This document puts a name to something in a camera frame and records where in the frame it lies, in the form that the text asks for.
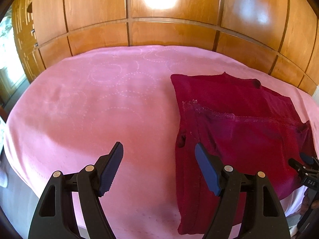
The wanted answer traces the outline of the dark red long-sleeve sweater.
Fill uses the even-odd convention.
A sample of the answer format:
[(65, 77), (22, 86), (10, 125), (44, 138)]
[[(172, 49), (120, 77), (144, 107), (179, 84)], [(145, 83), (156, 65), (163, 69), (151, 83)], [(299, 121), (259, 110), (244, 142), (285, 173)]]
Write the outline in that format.
[(171, 82), (181, 116), (175, 149), (179, 234), (206, 232), (219, 204), (196, 161), (197, 144), (241, 173), (264, 172), (291, 213), (300, 182), (288, 161), (316, 155), (310, 122), (301, 120), (292, 100), (257, 79), (226, 73), (174, 74)]

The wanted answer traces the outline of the pink bedspread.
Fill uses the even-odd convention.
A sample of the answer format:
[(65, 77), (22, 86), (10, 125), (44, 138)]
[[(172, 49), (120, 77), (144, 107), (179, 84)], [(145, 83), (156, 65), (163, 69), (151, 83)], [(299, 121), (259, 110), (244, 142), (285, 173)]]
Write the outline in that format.
[(227, 73), (290, 97), (318, 137), (318, 106), (298, 88), (216, 52), (184, 46), (96, 49), (49, 67), (9, 114), (4, 150), (40, 196), (52, 173), (80, 171), (116, 142), (124, 157), (101, 204), (117, 238), (179, 238), (172, 74)]

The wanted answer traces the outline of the wooden wardrobe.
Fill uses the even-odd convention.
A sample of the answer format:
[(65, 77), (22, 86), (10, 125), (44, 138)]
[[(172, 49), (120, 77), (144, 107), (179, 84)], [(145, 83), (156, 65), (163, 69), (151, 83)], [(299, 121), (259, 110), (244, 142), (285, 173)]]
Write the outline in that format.
[(318, 16), (307, 0), (14, 0), (12, 25), (29, 81), (93, 49), (180, 45), (318, 88)]

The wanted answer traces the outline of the wood-framed window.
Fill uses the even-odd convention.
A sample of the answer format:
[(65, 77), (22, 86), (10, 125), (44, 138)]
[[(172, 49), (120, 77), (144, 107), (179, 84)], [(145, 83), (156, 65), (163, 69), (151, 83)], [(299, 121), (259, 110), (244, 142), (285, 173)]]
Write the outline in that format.
[(12, 6), (1, 20), (0, 53), (1, 104), (5, 105), (27, 79), (14, 40)]

